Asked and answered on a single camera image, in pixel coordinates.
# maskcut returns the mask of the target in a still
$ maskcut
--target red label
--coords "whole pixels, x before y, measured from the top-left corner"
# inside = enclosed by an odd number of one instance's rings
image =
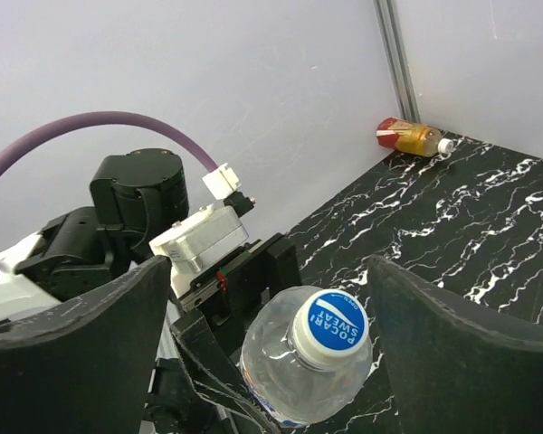
[[[388,118],[383,120],[380,125],[378,125],[378,130],[376,131],[376,138],[378,139],[378,144],[389,149],[396,150],[396,142],[398,141],[399,135],[393,130],[389,129],[392,127],[399,119],[397,118]]]

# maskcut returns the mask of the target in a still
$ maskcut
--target white wall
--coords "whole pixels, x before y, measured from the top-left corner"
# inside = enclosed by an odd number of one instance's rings
[[[398,113],[372,2],[1,0],[0,149],[70,114],[137,111],[229,162],[258,200],[254,236],[285,231],[386,152]],[[30,154],[0,180],[0,250],[90,202],[106,155],[173,146],[97,127]],[[192,205],[209,203],[185,154]]]
[[[543,157],[543,0],[396,0],[422,121]]]

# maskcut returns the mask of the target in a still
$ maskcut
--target white connector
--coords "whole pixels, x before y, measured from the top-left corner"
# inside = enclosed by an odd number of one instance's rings
[[[182,222],[176,222],[173,227],[161,233],[148,244],[151,251],[156,255],[167,256],[172,261],[179,260],[179,255],[171,248],[173,243],[176,243],[181,237],[185,237],[194,227],[205,222],[213,215],[215,207],[210,204],[200,208],[194,214],[191,214]]]
[[[218,201],[236,192],[242,185],[233,169],[224,163],[203,177],[203,182]]]

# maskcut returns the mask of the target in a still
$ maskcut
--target bottle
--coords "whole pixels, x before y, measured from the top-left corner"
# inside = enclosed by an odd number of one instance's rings
[[[240,369],[251,392],[283,427],[333,416],[362,388],[372,365],[362,305],[337,289],[285,289],[250,325]]]
[[[450,154],[454,150],[454,142],[443,138],[438,129],[397,118],[385,119],[378,126],[376,138],[380,146],[416,156]]]

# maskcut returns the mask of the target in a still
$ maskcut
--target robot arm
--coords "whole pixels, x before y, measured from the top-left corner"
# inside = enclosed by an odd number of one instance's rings
[[[189,217],[184,179],[180,159],[164,149],[109,156],[90,183],[94,206],[64,214],[0,253],[0,326],[108,284],[132,262],[169,257],[170,299],[181,315],[171,333],[183,356],[157,360],[145,419],[180,429],[192,419],[205,423],[187,405],[198,397],[238,410],[205,395],[206,366],[227,365],[234,377],[221,384],[233,380],[241,389],[230,356],[241,347],[246,325],[266,298],[300,284],[295,248],[283,236],[247,242],[240,217],[254,200],[237,191],[239,180],[227,165],[204,179],[223,206],[209,205]],[[198,330],[205,340],[193,348],[189,338]],[[218,349],[200,351],[209,342]],[[203,367],[190,369],[189,360]],[[169,399],[174,388],[188,389],[186,405]],[[266,419],[249,394],[243,399],[243,416]]]

